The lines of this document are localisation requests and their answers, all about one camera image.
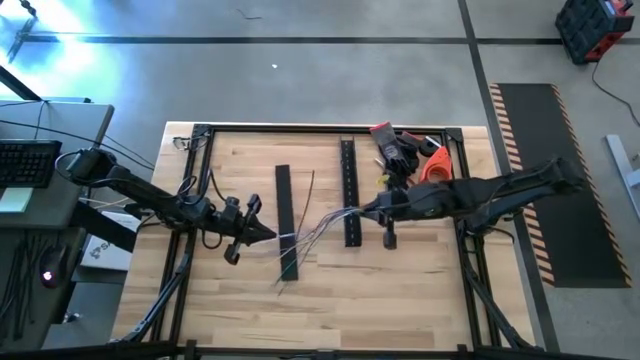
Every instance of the black keyboard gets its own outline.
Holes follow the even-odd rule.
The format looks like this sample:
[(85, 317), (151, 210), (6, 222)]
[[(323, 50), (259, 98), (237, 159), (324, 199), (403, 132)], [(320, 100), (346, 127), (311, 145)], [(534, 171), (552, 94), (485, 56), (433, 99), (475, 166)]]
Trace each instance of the black keyboard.
[(0, 188), (49, 186), (61, 145), (54, 140), (0, 140)]

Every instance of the wooden tabletop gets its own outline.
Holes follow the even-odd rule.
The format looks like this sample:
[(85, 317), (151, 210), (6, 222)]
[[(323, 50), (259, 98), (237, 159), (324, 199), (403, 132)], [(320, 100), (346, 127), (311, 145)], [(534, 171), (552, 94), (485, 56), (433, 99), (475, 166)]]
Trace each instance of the wooden tabletop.
[[(186, 161), (186, 152), (176, 149), (172, 139), (188, 137), (192, 128), (193, 123), (186, 122), (166, 126), (152, 182), (169, 192), (176, 191)], [(495, 176), (486, 128), (462, 130), (471, 175)], [(304, 231), (329, 211), (342, 208), (340, 138), (338, 134), (219, 132), (211, 165), (224, 196), (235, 196), (244, 206), (252, 193), (260, 195), (259, 219), (274, 230), (278, 225), (275, 166), (291, 166), (296, 224), (315, 171)], [(365, 203), (382, 190), (376, 183), (381, 169), (373, 161), (379, 154), (370, 136), (354, 139), (360, 201)], [(199, 173), (200, 156), (194, 174)], [(207, 196), (222, 205), (212, 188)], [(398, 248), (393, 251), (383, 248), (384, 230), (376, 223), (363, 220), (362, 227), (359, 248), (344, 247), (341, 223), (325, 233), (301, 265), (299, 281), (288, 283), (281, 294), (282, 283), (273, 285), (280, 271), (277, 241), (243, 247), (237, 266), (222, 257), (229, 239), (218, 250), (208, 250), (198, 241), (180, 342), (195, 339), (198, 346), (225, 348), (456, 350), (457, 344), (471, 348), (453, 221), (397, 223)], [(155, 227), (138, 236), (114, 338), (127, 334), (155, 301), (169, 235), (169, 230)], [(207, 234), (208, 243), (217, 241), (216, 234)], [(533, 343), (511, 239), (492, 233), (486, 236), (485, 252), (497, 304), (521, 336)], [(173, 301), (168, 305), (163, 339), (168, 338)], [(482, 338), (488, 342), (484, 310), (478, 313)]]

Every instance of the orange tool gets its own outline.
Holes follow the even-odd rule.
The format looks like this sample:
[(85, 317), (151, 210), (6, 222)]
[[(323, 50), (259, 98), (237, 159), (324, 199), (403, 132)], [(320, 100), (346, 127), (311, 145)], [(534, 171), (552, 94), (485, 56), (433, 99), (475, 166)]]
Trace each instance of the orange tool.
[(430, 137), (426, 137), (428, 141), (438, 146), (438, 150), (429, 158), (422, 173), (420, 174), (420, 182), (439, 182), (453, 179), (451, 172), (451, 157), (449, 151), (444, 146), (441, 146)]

